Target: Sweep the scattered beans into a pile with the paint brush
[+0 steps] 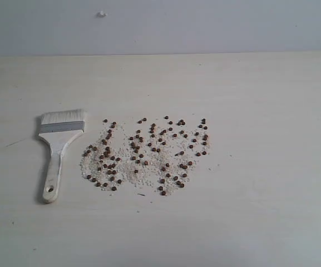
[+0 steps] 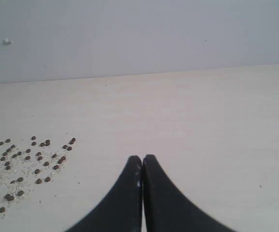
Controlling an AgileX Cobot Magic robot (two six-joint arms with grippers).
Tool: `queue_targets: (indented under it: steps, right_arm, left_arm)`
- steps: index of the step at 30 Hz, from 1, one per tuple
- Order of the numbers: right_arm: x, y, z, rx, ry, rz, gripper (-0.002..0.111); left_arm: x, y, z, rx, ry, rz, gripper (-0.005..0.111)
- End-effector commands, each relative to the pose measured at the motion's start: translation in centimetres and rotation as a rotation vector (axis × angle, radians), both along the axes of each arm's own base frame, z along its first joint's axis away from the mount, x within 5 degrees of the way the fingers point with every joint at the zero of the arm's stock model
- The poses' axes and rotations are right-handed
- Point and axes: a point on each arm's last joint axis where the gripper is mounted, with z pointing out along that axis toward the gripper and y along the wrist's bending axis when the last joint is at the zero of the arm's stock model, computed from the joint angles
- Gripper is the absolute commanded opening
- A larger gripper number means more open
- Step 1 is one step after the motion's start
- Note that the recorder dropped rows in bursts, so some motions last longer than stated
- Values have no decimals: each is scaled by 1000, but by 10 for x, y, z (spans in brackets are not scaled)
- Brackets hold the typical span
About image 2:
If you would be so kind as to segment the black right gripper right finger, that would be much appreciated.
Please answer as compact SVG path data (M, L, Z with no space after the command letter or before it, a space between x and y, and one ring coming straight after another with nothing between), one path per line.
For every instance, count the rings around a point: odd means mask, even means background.
M193 204L170 180L156 156L143 159L143 199L148 232L232 232Z

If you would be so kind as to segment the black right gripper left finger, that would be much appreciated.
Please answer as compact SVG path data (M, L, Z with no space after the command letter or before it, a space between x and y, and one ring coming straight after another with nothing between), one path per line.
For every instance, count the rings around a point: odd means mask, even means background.
M142 162L130 156L106 196L69 232L140 232L142 228Z

